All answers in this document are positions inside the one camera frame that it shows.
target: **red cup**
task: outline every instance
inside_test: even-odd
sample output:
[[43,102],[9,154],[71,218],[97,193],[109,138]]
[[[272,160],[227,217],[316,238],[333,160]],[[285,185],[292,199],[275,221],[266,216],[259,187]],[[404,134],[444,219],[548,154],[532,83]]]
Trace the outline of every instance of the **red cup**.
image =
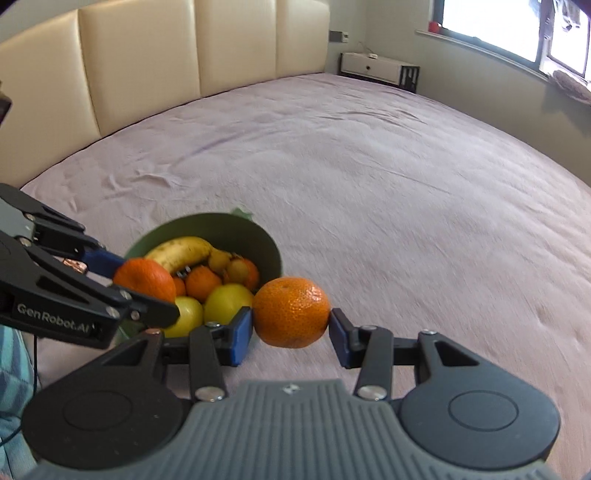
[[441,33],[441,24],[437,22],[429,22],[429,32]]

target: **orange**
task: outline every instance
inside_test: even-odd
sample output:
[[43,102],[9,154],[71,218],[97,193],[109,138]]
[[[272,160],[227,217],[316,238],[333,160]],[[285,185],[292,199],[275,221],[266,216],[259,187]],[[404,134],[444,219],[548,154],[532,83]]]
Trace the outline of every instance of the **orange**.
[[204,303],[217,287],[222,284],[222,279],[218,277],[209,267],[201,265],[191,270],[191,273],[185,280],[187,295]]
[[[248,288],[248,290],[253,291],[256,290],[258,287],[259,282],[261,281],[261,277],[258,272],[258,268],[254,263],[252,263],[249,259],[243,258],[242,261],[248,267],[248,276],[244,281],[244,286]],[[228,273],[224,270],[223,272],[223,282],[230,283],[230,279],[228,278]]]
[[187,289],[184,286],[184,280],[180,277],[173,277],[174,287],[177,289],[177,297],[184,297],[187,294]]
[[324,334],[329,323],[326,293],[306,278],[283,277],[261,287],[252,304],[254,328],[271,346],[303,348]]
[[160,300],[174,302],[177,289],[170,273],[147,258],[132,258],[121,265],[113,283]]

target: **white nightstand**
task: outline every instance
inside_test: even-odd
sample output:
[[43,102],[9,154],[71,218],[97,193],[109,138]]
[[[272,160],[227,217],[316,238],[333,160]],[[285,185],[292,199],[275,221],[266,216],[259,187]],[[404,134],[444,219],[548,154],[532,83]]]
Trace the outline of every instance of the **white nightstand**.
[[365,53],[343,53],[339,67],[343,76],[384,83],[412,93],[417,92],[419,71],[418,65]]

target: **gray textured grip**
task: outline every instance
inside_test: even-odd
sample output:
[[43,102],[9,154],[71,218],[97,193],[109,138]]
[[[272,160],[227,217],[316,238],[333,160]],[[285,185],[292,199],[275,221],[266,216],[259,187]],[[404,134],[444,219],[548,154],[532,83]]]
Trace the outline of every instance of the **gray textured grip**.
[[246,382],[218,403],[196,404],[178,435],[118,469],[42,463],[26,480],[558,480],[543,462],[472,472],[425,453],[392,408],[352,397],[340,380]]

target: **wall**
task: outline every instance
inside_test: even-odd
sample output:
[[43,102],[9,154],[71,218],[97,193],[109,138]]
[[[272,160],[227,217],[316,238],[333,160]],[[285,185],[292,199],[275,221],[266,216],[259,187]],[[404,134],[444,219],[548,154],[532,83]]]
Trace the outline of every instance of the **wall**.
[[33,25],[99,0],[18,0],[0,17],[0,42]]
[[366,45],[421,66],[418,93],[497,127],[591,185],[591,108],[503,60],[426,30],[430,0],[368,0]]
[[348,43],[329,43],[326,71],[338,72],[340,54],[363,51],[366,37],[367,0],[324,0],[330,5],[330,29],[349,33]]
[[[100,0],[18,0],[0,18],[0,42],[44,20]],[[324,0],[330,5],[330,29],[349,33],[349,43],[329,44],[326,70],[337,72],[343,51],[362,51],[367,0]]]

